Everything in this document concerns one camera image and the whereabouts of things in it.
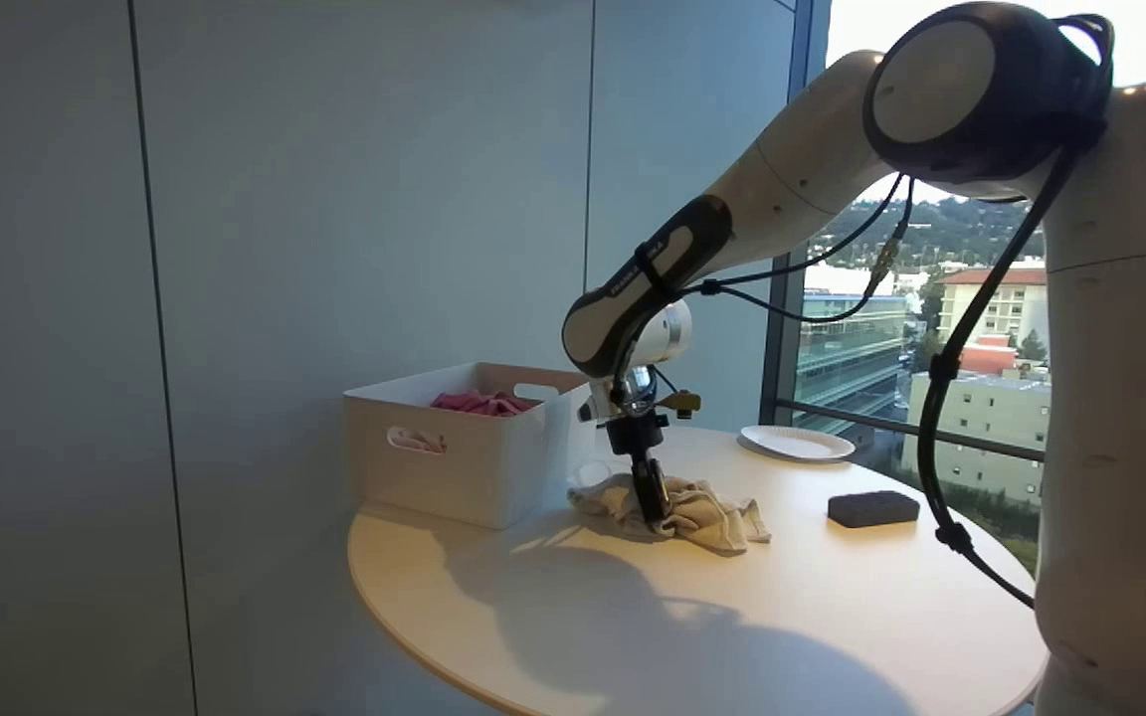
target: gray wall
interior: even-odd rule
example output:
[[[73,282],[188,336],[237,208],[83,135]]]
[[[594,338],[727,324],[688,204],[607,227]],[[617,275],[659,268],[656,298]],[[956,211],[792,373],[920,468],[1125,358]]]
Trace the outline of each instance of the gray wall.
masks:
[[[0,0],[0,713],[483,713],[350,591],[339,389],[557,367],[779,107],[788,11],[133,9]],[[696,312],[671,373],[753,420],[765,317]]]

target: white table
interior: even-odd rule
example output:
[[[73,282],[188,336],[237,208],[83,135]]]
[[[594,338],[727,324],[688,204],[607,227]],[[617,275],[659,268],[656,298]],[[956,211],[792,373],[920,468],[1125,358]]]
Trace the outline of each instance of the white table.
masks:
[[[733,435],[670,428],[663,473],[756,499],[773,544],[718,557],[625,540],[553,503],[507,532],[362,511],[362,606],[424,667],[507,713],[1012,713],[1041,675],[1032,609],[916,526],[844,529],[833,493],[865,464],[804,464]],[[603,444],[580,464],[603,468]],[[977,554],[1032,589],[981,529]]]

